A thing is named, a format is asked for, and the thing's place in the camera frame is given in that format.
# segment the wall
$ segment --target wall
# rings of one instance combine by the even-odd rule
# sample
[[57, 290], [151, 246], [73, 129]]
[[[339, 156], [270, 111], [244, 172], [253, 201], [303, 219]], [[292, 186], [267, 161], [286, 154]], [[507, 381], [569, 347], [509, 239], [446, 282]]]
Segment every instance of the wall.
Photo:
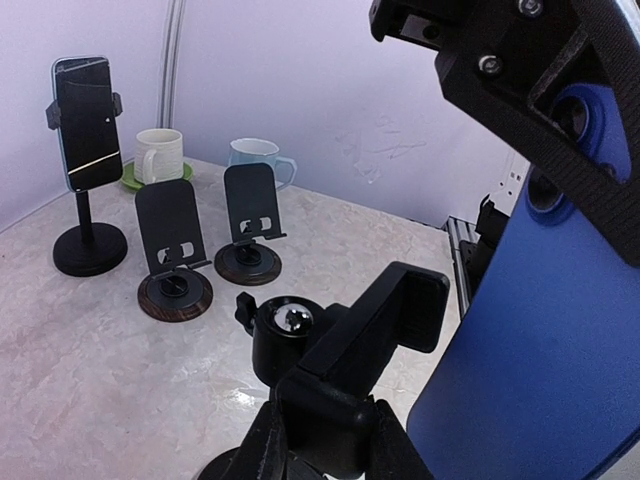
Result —
[[371, 0], [189, 0], [175, 126], [190, 156], [274, 140], [298, 185], [442, 225], [475, 220], [508, 148], [446, 103], [434, 53], [369, 33]]
[[56, 132], [45, 109], [53, 99], [51, 65], [63, 56], [106, 55], [121, 149], [155, 126], [166, 1], [21, 0], [0, 15], [0, 231], [66, 191]]

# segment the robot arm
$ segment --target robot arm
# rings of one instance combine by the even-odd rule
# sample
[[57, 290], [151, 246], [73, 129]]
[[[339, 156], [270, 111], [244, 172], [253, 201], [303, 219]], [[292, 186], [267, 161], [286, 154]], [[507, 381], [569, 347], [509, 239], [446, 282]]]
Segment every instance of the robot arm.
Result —
[[[439, 52], [444, 97], [531, 161], [629, 265], [640, 266], [640, 11], [635, 0], [375, 0], [373, 36]], [[613, 89], [633, 173], [621, 183], [577, 146], [570, 84]]]

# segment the mug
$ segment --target mug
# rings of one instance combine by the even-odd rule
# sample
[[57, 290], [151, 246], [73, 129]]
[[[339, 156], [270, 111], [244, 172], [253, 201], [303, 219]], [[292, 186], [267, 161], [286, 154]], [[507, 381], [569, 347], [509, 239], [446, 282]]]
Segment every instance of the mug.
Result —
[[136, 135], [133, 176], [145, 185], [182, 178], [184, 154], [182, 133], [168, 128], [152, 128]]
[[296, 178], [296, 173], [298, 173], [298, 164], [292, 158], [278, 155], [279, 153], [280, 148], [268, 140], [239, 138], [231, 142], [229, 166], [244, 165], [247, 163], [266, 163], [271, 166], [275, 175], [276, 168], [279, 165], [288, 165], [291, 169], [291, 175], [287, 181], [277, 188], [278, 190], [282, 190], [293, 183]]

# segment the green saucer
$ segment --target green saucer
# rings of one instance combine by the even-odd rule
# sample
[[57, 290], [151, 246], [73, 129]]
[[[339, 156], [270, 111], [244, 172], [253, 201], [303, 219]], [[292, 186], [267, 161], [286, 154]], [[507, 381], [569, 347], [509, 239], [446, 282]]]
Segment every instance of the green saucer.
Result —
[[[120, 179], [120, 181], [131, 190], [138, 191], [142, 187], [144, 187], [144, 183], [140, 183], [135, 179], [135, 177], [133, 176], [134, 168], [135, 165], [133, 162], [126, 164], [124, 166], [124, 172], [122, 173], [122, 178]], [[182, 175], [182, 178], [185, 180], [191, 180], [193, 178], [193, 168], [188, 163], [184, 164], [184, 175]]]

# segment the mug handle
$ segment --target mug handle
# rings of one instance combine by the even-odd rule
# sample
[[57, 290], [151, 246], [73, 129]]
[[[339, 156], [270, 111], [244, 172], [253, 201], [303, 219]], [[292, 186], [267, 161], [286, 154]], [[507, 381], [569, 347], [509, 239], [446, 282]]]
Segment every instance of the mug handle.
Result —
[[276, 168], [278, 168], [279, 164], [289, 165], [289, 168], [291, 168], [291, 175], [289, 176], [289, 180], [278, 187], [278, 190], [282, 190], [283, 188], [291, 185], [295, 180], [296, 174], [298, 173], [298, 163], [293, 158], [276, 157]]
[[147, 150], [142, 161], [142, 183], [151, 185], [156, 183], [156, 176], [153, 173], [153, 159], [156, 157], [157, 150]]

